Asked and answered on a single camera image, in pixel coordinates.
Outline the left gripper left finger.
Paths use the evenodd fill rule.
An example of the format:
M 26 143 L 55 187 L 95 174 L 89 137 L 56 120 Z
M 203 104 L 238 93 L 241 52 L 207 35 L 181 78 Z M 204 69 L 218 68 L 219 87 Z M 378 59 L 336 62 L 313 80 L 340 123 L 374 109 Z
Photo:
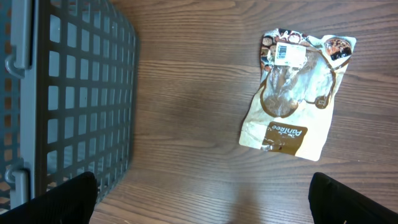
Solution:
M 1 224 L 86 224 L 98 196 L 94 173 L 84 172 L 1 215 Z

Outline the beige brown bread bag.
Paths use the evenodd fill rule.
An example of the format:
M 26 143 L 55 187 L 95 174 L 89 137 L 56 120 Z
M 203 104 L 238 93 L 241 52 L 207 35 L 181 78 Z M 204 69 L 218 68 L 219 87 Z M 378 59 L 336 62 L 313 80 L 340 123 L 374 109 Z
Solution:
M 273 29 L 262 36 L 261 84 L 243 121 L 239 144 L 318 161 L 331 126 L 335 95 L 356 38 L 317 38 Z

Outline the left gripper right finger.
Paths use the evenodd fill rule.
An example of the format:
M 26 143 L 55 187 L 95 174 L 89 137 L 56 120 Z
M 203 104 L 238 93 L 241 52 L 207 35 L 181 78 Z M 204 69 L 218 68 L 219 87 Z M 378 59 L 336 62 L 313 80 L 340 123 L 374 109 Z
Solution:
M 397 213 L 324 173 L 312 177 L 308 201 L 315 224 L 397 223 Z

